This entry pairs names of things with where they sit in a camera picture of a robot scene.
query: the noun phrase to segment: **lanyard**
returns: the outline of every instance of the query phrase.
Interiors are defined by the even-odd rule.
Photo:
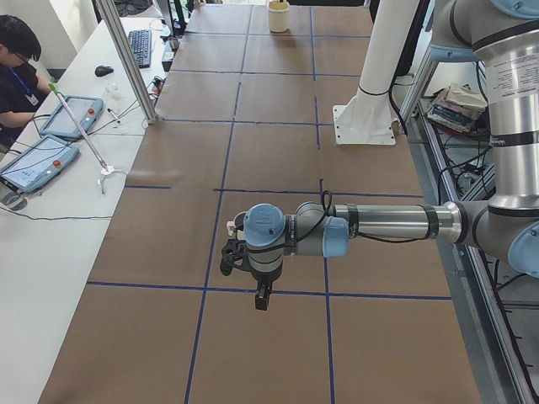
[[[19,84],[21,85],[21,87],[23,88],[24,92],[26,93],[26,95],[31,95],[32,94],[32,90],[29,89],[29,87],[26,85],[25,82],[23,82],[23,79],[20,78],[20,76],[17,74],[17,72],[12,68],[10,67],[9,70],[11,70],[11,73],[15,76],[15,78],[17,80],[19,80]]]

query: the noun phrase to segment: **black shirt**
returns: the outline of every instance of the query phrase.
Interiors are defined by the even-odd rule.
[[[37,76],[35,68],[29,63],[14,67],[13,70],[20,77],[23,84],[37,97],[39,103],[32,105],[26,98],[24,85],[19,82],[9,67],[0,65],[0,114],[4,112],[35,112],[41,106],[46,94],[37,90]],[[1,126],[0,144],[11,146],[23,131],[23,128],[6,128]]]

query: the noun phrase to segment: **green handle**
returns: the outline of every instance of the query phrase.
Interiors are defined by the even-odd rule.
[[[58,88],[58,86],[54,82],[49,83],[49,88],[52,90],[52,92],[54,94],[61,94],[60,89]]]

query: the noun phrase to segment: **keyboard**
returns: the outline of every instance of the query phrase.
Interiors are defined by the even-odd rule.
[[[149,67],[152,60],[152,31],[150,29],[131,31],[127,40],[135,56],[136,64],[139,67]]]

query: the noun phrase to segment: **white desk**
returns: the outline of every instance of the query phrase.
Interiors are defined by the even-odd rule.
[[[154,19],[123,19],[125,31],[148,28]],[[145,83],[164,77],[161,66],[164,45],[153,32],[152,67],[141,69]],[[115,71],[96,77],[97,65]],[[102,97],[105,111],[94,128],[111,120],[106,108],[124,110],[135,95],[104,24],[92,34],[60,82],[66,95]],[[115,84],[114,97],[105,89]],[[38,114],[50,113],[58,100],[51,94]],[[108,164],[131,168],[141,144],[146,123],[136,109],[121,125],[110,125],[92,135],[94,145]],[[19,137],[26,144],[38,140],[30,124]],[[105,181],[106,195],[97,186],[100,166],[84,141],[81,154],[41,193],[29,197],[21,211],[39,217],[110,216],[124,187],[125,176],[115,174]],[[22,151],[20,144],[14,149]],[[13,159],[8,154],[2,165]],[[99,251],[109,220],[30,221],[0,211],[0,402],[37,402],[77,307],[93,261]]]

